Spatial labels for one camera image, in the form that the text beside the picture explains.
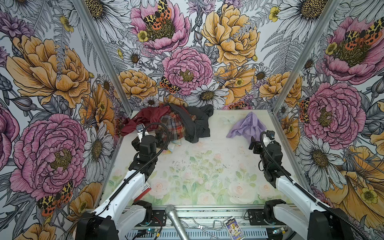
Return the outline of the lavender cloth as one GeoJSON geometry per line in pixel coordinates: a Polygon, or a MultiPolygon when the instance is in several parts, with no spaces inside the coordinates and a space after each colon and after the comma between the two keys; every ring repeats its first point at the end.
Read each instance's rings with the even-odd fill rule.
{"type": "Polygon", "coordinates": [[[251,143],[252,138],[260,139],[261,132],[267,130],[267,127],[253,112],[249,112],[245,118],[239,120],[231,128],[226,138],[233,139],[236,136],[244,137],[248,144],[251,143]]]}

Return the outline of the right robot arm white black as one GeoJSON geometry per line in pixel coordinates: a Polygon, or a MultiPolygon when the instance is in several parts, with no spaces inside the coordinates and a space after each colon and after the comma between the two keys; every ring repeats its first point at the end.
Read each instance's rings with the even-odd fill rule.
{"type": "Polygon", "coordinates": [[[275,141],[273,131],[261,132],[259,140],[252,137],[249,149],[260,156],[266,181],[297,207],[294,210],[281,199],[269,200],[261,214],[248,211],[250,222],[282,223],[305,240],[352,240],[355,233],[366,238],[345,212],[326,205],[291,178],[282,166],[282,147],[275,141]]]}

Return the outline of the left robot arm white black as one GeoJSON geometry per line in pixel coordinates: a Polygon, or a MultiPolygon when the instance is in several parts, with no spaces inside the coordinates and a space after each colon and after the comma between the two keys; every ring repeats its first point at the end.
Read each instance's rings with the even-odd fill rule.
{"type": "Polygon", "coordinates": [[[156,137],[147,133],[150,126],[152,124],[136,126],[138,136],[132,145],[137,153],[124,180],[93,212],[83,214],[77,223],[74,239],[119,240],[139,223],[150,220],[151,204],[148,207],[133,205],[125,211],[153,173],[160,154],[157,152],[156,137]]]}

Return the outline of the pastel patterned cloth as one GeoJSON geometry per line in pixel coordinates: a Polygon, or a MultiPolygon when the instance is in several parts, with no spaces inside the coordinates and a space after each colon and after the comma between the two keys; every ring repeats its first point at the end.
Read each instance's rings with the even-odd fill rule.
{"type": "Polygon", "coordinates": [[[163,150],[163,154],[172,154],[177,147],[182,145],[182,140],[174,140],[169,143],[167,148],[163,150]]]}

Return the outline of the plaid cloth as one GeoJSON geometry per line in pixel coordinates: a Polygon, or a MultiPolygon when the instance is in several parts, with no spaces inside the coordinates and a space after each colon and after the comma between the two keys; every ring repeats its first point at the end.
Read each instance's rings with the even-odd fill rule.
{"type": "MultiPolygon", "coordinates": [[[[174,112],[168,113],[160,118],[160,122],[167,127],[170,133],[170,142],[182,139],[186,135],[186,127],[178,114],[174,112]]],[[[167,134],[164,132],[164,128],[160,125],[158,125],[158,129],[155,133],[157,144],[161,148],[167,141],[167,134]]]]}

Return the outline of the maroon cloth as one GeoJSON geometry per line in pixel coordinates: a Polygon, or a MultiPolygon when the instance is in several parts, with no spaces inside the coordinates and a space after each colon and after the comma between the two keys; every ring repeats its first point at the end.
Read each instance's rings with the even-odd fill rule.
{"type": "Polygon", "coordinates": [[[152,123],[160,122],[160,119],[171,112],[170,106],[147,107],[141,109],[132,119],[126,118],[123,121],[121,135],[126,136],[136,130],[137,125],[148,126],[152,123]]]}

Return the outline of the dark grey cloth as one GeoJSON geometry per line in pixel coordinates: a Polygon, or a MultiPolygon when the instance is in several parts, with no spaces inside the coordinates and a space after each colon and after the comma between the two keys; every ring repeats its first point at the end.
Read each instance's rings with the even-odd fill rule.
{"type": "Polygon", "coordinates": [[[183,107],[174,104],[168,104],[171,112],[178,114],[184,126],[186,135],[183,137],[186,141],[195,144],[200,138],[210,137],[209,118],[214,113],[214,107],[211,104],[203,107],[183,107]]]}

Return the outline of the red white label tag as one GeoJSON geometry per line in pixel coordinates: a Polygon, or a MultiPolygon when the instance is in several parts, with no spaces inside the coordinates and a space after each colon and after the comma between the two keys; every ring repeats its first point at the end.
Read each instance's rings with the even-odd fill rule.
{"type": "Polygon", "coordinates": [[[151,186],[148,183],[145,183],[134,194],[134,197],[133,197],[134,202],[140,201],[150,191],[151,191],[151,186]]]}

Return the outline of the silver microphone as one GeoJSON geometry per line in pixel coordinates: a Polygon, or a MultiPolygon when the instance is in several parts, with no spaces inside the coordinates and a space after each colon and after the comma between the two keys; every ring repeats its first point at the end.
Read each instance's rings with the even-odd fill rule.
{"type": "Polygon", "coordinates": [[[167,205],[165,208],[165,213],[168,219],[172,222],[175,230],[177,231],[181,240],[190,240],[181,220],[177,215],[177,211],[173,205],[167,205]]]}

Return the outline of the colourful card packet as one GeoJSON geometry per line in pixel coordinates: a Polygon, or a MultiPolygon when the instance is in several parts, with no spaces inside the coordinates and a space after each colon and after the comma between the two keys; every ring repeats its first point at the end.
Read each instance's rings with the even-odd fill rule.
{"type": "Polygon", "coordinates": [[[227,219],[224,224],[232,240],[243,240],[245,238],[244,231],[234,217],[227,219]]]}

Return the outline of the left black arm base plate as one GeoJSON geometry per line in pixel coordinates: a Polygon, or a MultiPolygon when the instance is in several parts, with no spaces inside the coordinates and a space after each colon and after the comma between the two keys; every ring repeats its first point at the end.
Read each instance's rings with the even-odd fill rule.
{"type": "Polygon", "coordinates": [[[165,210],[147,210],[141,225],[143,227],[165,227],[166,221],[167,215],[165,210]]]}

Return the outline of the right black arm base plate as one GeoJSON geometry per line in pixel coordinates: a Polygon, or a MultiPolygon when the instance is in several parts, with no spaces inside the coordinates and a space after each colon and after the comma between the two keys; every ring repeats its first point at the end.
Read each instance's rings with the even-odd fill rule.
{"type": "Polygon", "coordinates": [[[251,226],[266,226],[269,223],[264,216],[264,210],[262,209],[249,209],[246,215],[251,226]]]}

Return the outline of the right aluminium frame post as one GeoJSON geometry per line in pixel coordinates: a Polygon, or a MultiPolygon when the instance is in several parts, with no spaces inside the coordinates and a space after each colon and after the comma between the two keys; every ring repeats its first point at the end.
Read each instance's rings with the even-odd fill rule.
{"type": "Polygon", "coordinates": [[[297,78],[299,77],[299,74],[302,70],[302,67],[306,63],[306,60],[310,56],[310,51],[315,47],[316,43],[320,39],[321,35],[323,34],[324,30],[328,27],[329,22],[331,20],[331,17],[334,15],[334,13],[337,10],[337,7],[340,4],[340,0],[332,0],[328,1],[323,13],[320,15],[320,18],[318,22],[316,23],[313,32],[309,35],[309,38],[302,50],[302,52],[299,55],[299,58],[297,62],[295,63],[288,80],[285,84],[285,86],[282,88],[282,91],[280,92],[274,106],[272,109],[272,114],[276,114],[279,107],[282,105],[282,103],[285,101],[286,97],[288,96],[288,93],[290,92],[291,88],[293,87],[294,83],[296,82],[297,78]]]}

